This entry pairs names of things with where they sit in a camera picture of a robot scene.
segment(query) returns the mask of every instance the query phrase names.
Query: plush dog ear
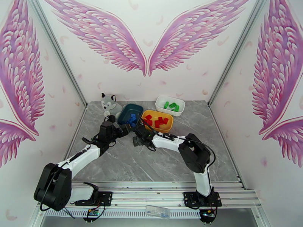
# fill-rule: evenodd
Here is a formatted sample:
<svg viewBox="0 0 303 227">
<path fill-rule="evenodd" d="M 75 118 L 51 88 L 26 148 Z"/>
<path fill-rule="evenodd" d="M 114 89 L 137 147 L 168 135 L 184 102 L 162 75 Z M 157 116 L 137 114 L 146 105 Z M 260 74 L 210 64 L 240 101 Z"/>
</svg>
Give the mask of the plush dog ear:
<svg viewBox="0 0 303 227">
<path fill-rule="evenodd" d="M 116 96 L 115 96 L 115 95 L 112 95 L 112 96 L 111 96 L 111 99 L 112 99 L 114 102 L 116 102 Z"/>
</svg>

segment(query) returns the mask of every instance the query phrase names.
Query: stuffed husky toy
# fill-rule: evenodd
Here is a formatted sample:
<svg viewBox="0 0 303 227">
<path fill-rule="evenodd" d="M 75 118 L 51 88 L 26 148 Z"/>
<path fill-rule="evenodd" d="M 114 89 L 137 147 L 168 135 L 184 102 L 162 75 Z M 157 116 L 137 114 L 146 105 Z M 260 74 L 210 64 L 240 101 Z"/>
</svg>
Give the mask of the stuffed husky toy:
<svg viewBox="0 0 303 227">
<path fill-rule="evenodd" d="M 104 93 L 101 94 L 102 100 L 101 104 L 104 109 L 103 115 L 109 116 L 109 115 L 114 115 L 116 120 L 118 120 L 120 113 L 122 111 L 122 106 L 116 103 L 116 96 L 105 96 Z"/>
</svg>

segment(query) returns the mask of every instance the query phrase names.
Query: marble surface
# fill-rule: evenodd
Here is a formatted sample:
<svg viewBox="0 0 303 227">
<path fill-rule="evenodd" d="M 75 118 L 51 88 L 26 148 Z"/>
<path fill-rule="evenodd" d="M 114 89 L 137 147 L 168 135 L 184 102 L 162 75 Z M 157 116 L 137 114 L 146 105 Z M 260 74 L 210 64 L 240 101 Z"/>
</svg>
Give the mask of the marble surface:
<svg viewBox="0 0 303 227">
<path fill-rule="evenodd" d="M 155 110 L 154 101 L 120 102 L 135 103 L 146 109 Z M 175 135 L 195 134 L 216 153 L 217 160 L 210 168 L 212 181 L 237 181 L 230 157 L 221 140 L 217 127 L 205 101 L 186 101 L 180 117 L 174 117 L 170 133 Z M 80 127 L 70 156 L 85 147 L 82 137 L 90 139 L 98 133 L 104 120 L 101 102 L 91 102 Z M 133 146 L 134 133 L 117 139 L 100 158 L 89 163 L 75 177 L 77 181 L 167 181 L 194 182 L 194 175 L 175 151 L 158 148 L 156 152 L 145 146 Z"/>
</svg>

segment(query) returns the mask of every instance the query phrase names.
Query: pink feather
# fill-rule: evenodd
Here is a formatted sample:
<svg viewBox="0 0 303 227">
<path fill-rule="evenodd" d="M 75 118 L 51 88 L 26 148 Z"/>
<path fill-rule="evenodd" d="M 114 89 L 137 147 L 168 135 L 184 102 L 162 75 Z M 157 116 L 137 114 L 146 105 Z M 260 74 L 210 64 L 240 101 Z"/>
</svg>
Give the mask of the pink feather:
<svg viewBox="0 0 303 227">
<path fill-rule="evenodd" d="M 178 15 L 166 28 L 148 59 L 149 76 L 168 71 L 206 47 L 244 10 L 248 0 L 217 0 Z"/>
<path fill-rule="evenodd" d="M 273 138 L 279 141 L 282 155 L 287 155 L 299 167 L 303 165 L 303 116 L 286 120 L 277 124 L 268 132 L 263 140 Z"/>
<path fill-rule="evenodd" d="M 263 119 L 259 134 L 285 113 L 302 77 L 303 38 L 285 0 L 270 0 L 258 41 L 253 91 L 254 114 Z"/>
<path fill-rule="evenodd" d="M 35 138 L 22 126 L 17 123 L 0 119 L 0 167 L 4 160 L 4 164 L 16 158 L 17 148 L 20 142 L 25 139 L 35 141 Z"/>
<path fill-rule="evenodd" d="M 43 115 L 44 94 L 39 44 L 25 0 L 15 0 L 0 33 L 0 80 L 7 101 L 22 126 L 33 134 Z"/>
<path fill-rule="evenodd" d="M 79 39 L 112 64 L 146 75 L 146 58 L 131 31 L 116 15 L 75 0 L 45 0 L 56 10 L 59 21 Z"/>
</svg>

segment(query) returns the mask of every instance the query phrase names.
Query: angel wing mural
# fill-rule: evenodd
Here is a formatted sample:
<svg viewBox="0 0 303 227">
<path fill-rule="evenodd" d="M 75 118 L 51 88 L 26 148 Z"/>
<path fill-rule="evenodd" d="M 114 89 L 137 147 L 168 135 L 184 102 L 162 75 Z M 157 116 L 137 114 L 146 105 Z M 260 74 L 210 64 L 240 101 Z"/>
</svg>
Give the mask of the angel wing mural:
<svg viewBox="0 0 303 227">
<path fill-rule="evenodd" d="M 35 121 L 44 110 L 39 44 L 26 0 L 14 0 L 0 36 L 0 86 L 20 123 L 0 119 L 1 167 L 16 158 L 21 141 L 35 141 Z"/>
<path fill-rule="evenodd" d="M 225 31 L 244 10 L 248 0 L 217 0 L 197 6 L 173 19 L 148 62 L 130 29 L 116 15 L 75 0 L 45 0 L 70 32 L 118 68 L 139 69 L 151 76 L 184 63 Z"/>
<path fill-rule="evenodd" d="M 279 141 L 283 157 L 302 167 L 303 118 L 278 123 L 302 77 L 303 37 L 285 0 L 270 0 L 258 41 L 253 91 L 254 114 L 263 120 L 263 140 Z"/>
</svg>

